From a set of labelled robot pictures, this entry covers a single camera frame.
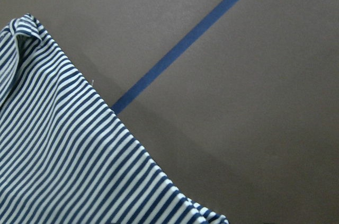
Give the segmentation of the navy white striped polo shirt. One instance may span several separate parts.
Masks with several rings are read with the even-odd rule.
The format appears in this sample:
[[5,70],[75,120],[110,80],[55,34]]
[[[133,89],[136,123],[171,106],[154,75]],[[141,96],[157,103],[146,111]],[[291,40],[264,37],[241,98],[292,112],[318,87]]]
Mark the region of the navy white striped polo shirt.
[[187,198],[32,15],[1,30],[1,223],[227,223]]

